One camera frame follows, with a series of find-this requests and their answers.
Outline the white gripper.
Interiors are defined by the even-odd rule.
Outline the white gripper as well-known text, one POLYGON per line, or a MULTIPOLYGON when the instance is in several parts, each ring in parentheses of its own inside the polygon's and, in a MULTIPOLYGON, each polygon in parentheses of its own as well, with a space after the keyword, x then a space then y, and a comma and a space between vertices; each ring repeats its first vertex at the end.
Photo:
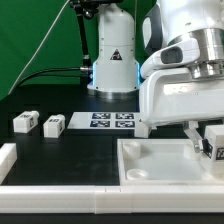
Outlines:
POLYGON ((224 78, 196 81, 187 68, 156 71, 140 86, 139 109, 148 127, 184 122, 195 152, 202 152, 197 121, 224 117, 224 78))

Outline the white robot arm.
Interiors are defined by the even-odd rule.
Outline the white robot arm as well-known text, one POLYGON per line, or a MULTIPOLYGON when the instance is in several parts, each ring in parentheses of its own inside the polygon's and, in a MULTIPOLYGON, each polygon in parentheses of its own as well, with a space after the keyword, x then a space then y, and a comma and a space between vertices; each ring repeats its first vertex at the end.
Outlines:
POLYGON ((99 7, 99 56, 88 89, 112 98, 139 89, 138 137, 181 123, 204 149, 198 123, 224 117, 224 0, 157 0, 142 24, 143 64, 133 56, 133 23, 114 4, 99 7))

